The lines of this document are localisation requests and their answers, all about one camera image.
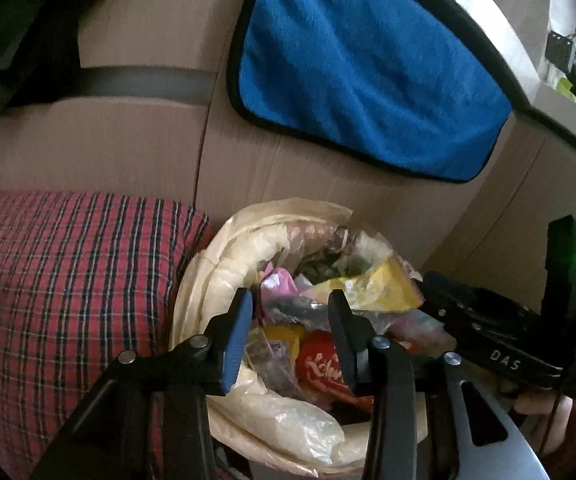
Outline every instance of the beige plastic bag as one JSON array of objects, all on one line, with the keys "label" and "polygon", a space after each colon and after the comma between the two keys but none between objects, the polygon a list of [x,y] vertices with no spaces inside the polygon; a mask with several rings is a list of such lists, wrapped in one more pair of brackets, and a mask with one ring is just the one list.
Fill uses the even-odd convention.
[{"label": "beige plastic bag", "polygon": [[[254,283],[260,262],[290,249],[289,222],[347,225],[351,215],[343,206],[300,198],[252,205],[233,215],[181,280],[170,348],[226,312],[237,288]],[[369,238],[380,259],[392,255],[385,240]],[[266,466],[315,478],[348,475],[363,466],[368,424],[341,427],[318,407],[268,390],[244,364],[228,396],[210,397],[208,410],[213,437]],[[427,435],[422,396],[417,415],[420,441]]]}]

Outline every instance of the black device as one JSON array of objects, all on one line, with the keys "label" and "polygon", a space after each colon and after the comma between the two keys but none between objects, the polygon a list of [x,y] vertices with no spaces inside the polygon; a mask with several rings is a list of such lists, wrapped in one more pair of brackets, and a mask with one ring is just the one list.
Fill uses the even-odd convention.
[{"label": "black device", "polygon": [[[576,397],[576,219],[548,228],[548,281],[541,313],[484,289],[428,273],[422,308],[445,322],[457,352],[411,356],[344,293],[328,315],[343,379],[374,396],[364,480],[414,480],[417,391],[426,395],[432,480],[548,480],[538,457],[498,400],[462,362],[467,358],[525,387]],[[237,379],[253,305],[235,294],[227,314],[162,356],[124,351],[66,421],[31,480],[142,480],[148,474],[151,398],[164,392],[164,477],[216,480],[205,396]]]}]

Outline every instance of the blue cloth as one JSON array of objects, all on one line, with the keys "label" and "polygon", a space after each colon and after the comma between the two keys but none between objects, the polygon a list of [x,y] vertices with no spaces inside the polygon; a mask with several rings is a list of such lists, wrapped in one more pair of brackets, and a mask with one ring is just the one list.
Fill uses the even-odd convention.
[{"label": "blue cloth", "polygon": [[239,93],[260,118],[452,180],[479,173],[511,110],[414,0],[256,0]]}]

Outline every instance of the plaid fabric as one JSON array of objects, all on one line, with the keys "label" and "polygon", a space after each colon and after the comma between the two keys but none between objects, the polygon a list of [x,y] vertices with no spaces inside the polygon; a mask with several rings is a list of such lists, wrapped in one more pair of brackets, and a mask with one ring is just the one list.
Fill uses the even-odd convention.
[{"label": "plaid fabric", "polygon": [[13,480],[116,355],[165,349],[178,280],[211,234],[176,202],[0,192],[0,464]]}]

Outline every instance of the microfiber cloth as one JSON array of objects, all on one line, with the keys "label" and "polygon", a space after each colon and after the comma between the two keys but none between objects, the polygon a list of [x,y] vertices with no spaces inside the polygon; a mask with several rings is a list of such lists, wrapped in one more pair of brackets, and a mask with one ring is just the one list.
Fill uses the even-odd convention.
[{"label": "microfiber cloth", "polygon": [[485,166],[512,109],[414,0],[245,0],[228,94],[267,129],[458,182]]}]

